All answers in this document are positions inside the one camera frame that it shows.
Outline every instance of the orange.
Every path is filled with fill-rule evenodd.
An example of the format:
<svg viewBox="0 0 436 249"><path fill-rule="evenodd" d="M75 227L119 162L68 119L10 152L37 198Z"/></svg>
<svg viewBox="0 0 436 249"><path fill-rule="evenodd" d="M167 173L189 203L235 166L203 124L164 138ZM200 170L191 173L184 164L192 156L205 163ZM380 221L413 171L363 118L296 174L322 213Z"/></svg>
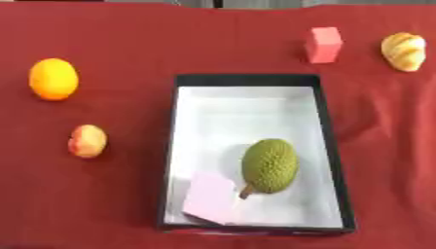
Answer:
<svg viewBox="0 0 436 249"><path fill-rule="evenodd" d="M67 61L48 58L37 62L30 69L29 84L43 99L62 100L76 90L79 77Z"/></svg>

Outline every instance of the toy fruit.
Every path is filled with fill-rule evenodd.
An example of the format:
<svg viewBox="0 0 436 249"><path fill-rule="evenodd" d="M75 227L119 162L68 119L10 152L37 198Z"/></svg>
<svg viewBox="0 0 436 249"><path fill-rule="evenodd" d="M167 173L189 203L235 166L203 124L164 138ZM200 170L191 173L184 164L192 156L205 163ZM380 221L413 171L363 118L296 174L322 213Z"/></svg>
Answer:
<svg viewBox="0 0 436 249"><path fill-rule="evenodd" d="M393 34L381 42L381 53L394 68L414 72L425 61L425 40L409 33Z"/></svg>
<svg viewBox="0 0 436 249"><path fill-rule="evenodd" d="M100 155L107 143L104 131L92 124L78 126L68 141L68 150L75 156L90 159Z"/></svg>
<svg viewBox="0 0 436 249"><path fill-rule="evenodd" d="M62 100L79 85L74 67L65 60L48 58L37 62L31 69L29 84L32 90L46 100Z"/></svg>
<svg viewBox="0 0 436 249"><path fill-rule="evenodd" d="M252 145L242 159L242 175L247 183L239 197L254 191L266 194L286 189L298 171L298 158L290 144L281 139L265 139Z"/></svg>

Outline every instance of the table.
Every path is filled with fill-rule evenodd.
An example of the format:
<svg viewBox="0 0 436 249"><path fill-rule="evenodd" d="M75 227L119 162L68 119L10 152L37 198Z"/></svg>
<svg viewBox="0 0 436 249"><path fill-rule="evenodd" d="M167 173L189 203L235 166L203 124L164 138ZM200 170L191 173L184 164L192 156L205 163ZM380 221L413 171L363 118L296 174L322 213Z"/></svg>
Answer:
<svg viewBox="0 0 436 249"><path fill-rule="evenodd" d="M436 7L332 6L280 11L165 4L0 5L0 244L29 248L431 248L436 232ZM302 39L337 26L339 60L310 65ZM393 32L424 36L417 73L380 56ZM62 57L79 90L39 100L31 65ZM358 232L337 237L164 234L153 228L178 73L319 73L345 166ZM79 160L76 125L109 134L102 157Z"/></svg>

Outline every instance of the pink square pad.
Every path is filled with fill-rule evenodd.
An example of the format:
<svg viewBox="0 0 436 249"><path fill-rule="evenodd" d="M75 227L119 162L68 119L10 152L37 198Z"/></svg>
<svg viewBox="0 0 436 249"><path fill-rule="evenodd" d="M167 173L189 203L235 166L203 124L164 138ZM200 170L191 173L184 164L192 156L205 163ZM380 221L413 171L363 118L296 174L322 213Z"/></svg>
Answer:
<svg viewBox="0 0 436 249"><path fill-rule="evenodd" d="M236 196L233 181L219 173L197 173L183 203L183 213L224 225L232 220Z"/></svg>

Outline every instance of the pink sponge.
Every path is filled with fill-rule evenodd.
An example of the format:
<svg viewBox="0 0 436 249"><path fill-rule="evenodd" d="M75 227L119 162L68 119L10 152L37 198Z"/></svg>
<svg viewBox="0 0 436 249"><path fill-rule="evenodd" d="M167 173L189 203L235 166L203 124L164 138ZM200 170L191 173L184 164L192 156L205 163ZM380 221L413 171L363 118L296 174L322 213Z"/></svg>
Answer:
<svg viewBox="0 0 436 249"><path fill-rule="evenodd" d="M335 61L343 44L336 27L316 27L306 40L306 50L310 63Z"/></svg>
<svg viewBox="0 0 436 249"><path fill-rule="evenodd" d="M196 174L183 204L183 212L224 225L231 221L236 199L233 181L218 173Z"/></svg>

